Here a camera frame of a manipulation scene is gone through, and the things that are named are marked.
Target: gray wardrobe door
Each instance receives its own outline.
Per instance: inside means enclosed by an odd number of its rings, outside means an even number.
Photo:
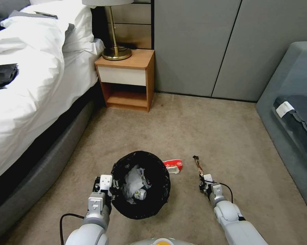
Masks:
[[[155,0],[156,90],[211,96],[240,0]]]
[[[257,101],[295,41],[307,41],[307,0],[243,0],[212,96]]]

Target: table lamp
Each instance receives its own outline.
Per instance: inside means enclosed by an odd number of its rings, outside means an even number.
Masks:
[[[109,18],[111,23],[113,47],[106,48],[102,54],[102,57],[106,60],[124,60],[132,55],[132,51],[126,47],[117,46],[116,35],[115,35],[115,25],[113,22],[111,6],[124,5],[133,3],[134,0],[82,0],[84,5],[89,6],[108,6]]]

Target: white tag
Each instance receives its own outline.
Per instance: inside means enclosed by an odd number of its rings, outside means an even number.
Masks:
[[[282,118],[289,111],[294,110],[294,107],[288,102],[283,102],[277,109],[276,112],[280,118]]]

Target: white drawer front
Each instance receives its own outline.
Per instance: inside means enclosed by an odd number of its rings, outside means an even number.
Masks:
[[[101,82],[146,86],[144,69],[98,66]]]

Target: bed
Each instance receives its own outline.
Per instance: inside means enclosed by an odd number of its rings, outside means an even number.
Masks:
[[[90,9],[63,0],[21,10],[35,11],[58,19],[1,22],[0,65],[17,63],[19,71],[0,89],[0,236],[56,181],[99,96],[93,64],[104,46],[93,39]]]
[[[284,114],[278,108],[289,102]],[[257,103],[257,112],[307,204],[307,42],[292,43]]]

